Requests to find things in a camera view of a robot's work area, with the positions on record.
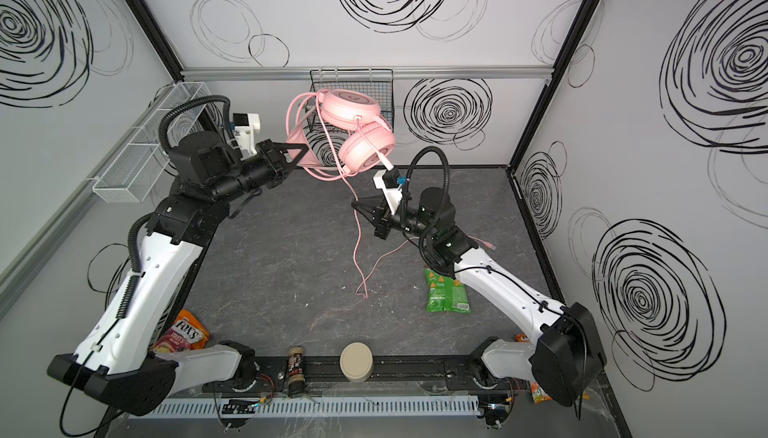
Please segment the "pink headphones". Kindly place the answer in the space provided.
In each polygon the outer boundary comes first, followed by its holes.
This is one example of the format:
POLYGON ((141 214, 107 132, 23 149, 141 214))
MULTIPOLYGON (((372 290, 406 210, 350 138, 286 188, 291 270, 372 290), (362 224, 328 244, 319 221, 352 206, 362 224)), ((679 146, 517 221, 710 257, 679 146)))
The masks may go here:
POLYGON ((395 148, 395 134, 374 98, 342 88, 299 94, 286 110, 286 141, 308 145, 305 124, 314 115, 322 127, 334 166, 324 165, 309 150, 298 159, 298 165, 310 176, 321 181, 346 180, 377 164, 394 170, 388 155, 395 148))

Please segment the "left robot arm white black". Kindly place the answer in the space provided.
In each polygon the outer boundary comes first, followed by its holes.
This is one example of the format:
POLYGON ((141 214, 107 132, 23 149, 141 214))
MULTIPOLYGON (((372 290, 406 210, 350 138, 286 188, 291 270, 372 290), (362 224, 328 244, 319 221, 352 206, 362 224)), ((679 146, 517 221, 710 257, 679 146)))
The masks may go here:
POLYGON ((254 351, 234 341, 180 352, 152 349, 161 317, 175 314, 175 300, 186 296, 217 228, 232 216, 231 202, 282 184, 309 150, 305 143, 268 139, 246 158, 230 124, 170 142, 178 116, 216 102, 227 115, 228 98, 202 96, 161 118, 157 137, 177 170, 174 188, 131 226, 130 267, 98 323, 74 352, 54 356, 47 368, 49 377, 119 413, 143 416, 183 390, 213 382, 249 387, 257 379, 254 351))

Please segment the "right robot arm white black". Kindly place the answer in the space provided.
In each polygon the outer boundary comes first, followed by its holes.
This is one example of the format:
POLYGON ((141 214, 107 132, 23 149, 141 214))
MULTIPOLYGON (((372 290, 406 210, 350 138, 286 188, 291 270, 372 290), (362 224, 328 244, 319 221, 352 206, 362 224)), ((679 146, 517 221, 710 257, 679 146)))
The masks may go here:
POLYGON ((502 267, 478 241, 455 222, 450 201, 450 167, 436 146, 423 148, 401 174, 382 150, 347 158, 343 170, 358 174, 381 165, 374 184, 383 198, 356 198, 352 207, 381 239, 393 230, 414 245, 435 273, 478 292, 526 335, 524 342, 492 339, 480 350, 482 369, 492 378, 519 378, 537 383, 554 401, 582 413, 588 385, 604 370, 606 355, 596 321, 582 304, 566 305, 527 285, 502 267), (409 205, 416 165, 427 154, 441 163, 443 181, 428 188, 416 208, 409 205))

